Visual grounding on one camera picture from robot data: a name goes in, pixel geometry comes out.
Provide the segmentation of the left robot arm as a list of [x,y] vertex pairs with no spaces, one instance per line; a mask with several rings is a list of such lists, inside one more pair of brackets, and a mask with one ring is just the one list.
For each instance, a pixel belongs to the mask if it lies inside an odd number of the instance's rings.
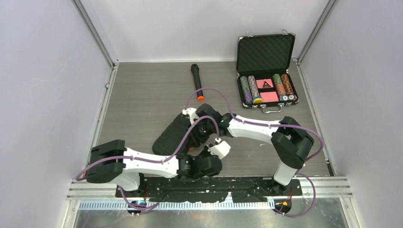
[[138,152],[126,147],[124,140],[113,140],[91,149],[89,165],[81,176],[89,183],[116,184],[139,197],[146,189],[143,174],[186,181],[215,176],[221,172],[221,160],[230,149],[226,141],[216,140],[196,157],[170,157]]

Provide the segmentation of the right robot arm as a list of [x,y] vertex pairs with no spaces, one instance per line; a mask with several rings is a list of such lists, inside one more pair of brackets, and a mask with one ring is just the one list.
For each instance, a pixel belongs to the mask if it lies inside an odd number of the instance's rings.
[[290,182],[302,169],[314,145],[313,131],[300,126],[295,119],[286,116],[280,121],[255,120],[228,112],[218,113],[208,104],[199,108],[186,108],[182,114],[195,124],[197,136],[249,138],[271,144],[280,163],[272,177],[271,188],[278,195],[290,189]]

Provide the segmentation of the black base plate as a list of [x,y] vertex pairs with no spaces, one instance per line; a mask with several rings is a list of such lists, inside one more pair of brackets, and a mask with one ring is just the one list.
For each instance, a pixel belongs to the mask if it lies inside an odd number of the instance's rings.
[[298,179],[280,187],[270,177],[207,177],[199,180],[141,178],[138,190],[124,192],[127,198],[148,198],[151,202],[264,202],[268,197],[301,196]]

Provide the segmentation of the black microphone orange end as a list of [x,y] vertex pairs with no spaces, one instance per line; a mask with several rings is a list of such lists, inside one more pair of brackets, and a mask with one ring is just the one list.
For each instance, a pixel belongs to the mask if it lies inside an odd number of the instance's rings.
[[204,95],[202,91],[202,85],[201,85],[201,79],[200,79],[200,69],[197,64],[192,64],[191,65],[191,73],[196,89],[196,95],[197,95],[197,100],[198,101],[203,101],[204,100]]

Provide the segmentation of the black tool kit case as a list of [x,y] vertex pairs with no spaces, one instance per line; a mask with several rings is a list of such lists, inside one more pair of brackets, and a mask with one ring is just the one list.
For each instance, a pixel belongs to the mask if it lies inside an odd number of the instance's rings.
[[[187,130],[191,126],[190,120],[183,114],[178,114],[163,133],[153,143],[152,151],[156,155],[172,155],[177,149]],[[178,150],[178,154],[187,154],[190,148],[198,148],[203,143],[194,143],[191,133],[186,137],[184,143]]]

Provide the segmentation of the open poker chip case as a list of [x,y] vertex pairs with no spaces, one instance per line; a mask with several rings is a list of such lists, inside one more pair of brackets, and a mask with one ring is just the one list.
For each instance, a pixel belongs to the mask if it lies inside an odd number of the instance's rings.
[[299,103],[289,74],[295,39],[293,33],[238,38],[236,81],[244,109]]

